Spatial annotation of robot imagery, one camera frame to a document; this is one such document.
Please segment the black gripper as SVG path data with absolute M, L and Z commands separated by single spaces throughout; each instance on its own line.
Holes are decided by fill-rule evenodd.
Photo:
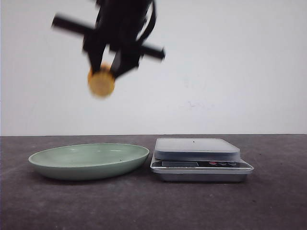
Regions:
M 99 72 L 106 46 L 115 53 L 110 72 L 116 80 L 139 66 L 140 57 L 148 55 L 164 59 L 162 48 L 143 43 L 156 23 L 154 0 L 98 0 L 99 12 L 93 27 L 59 14 L 52 26 L 83 35 L 83 50 L 87 53 L 92 73 Z

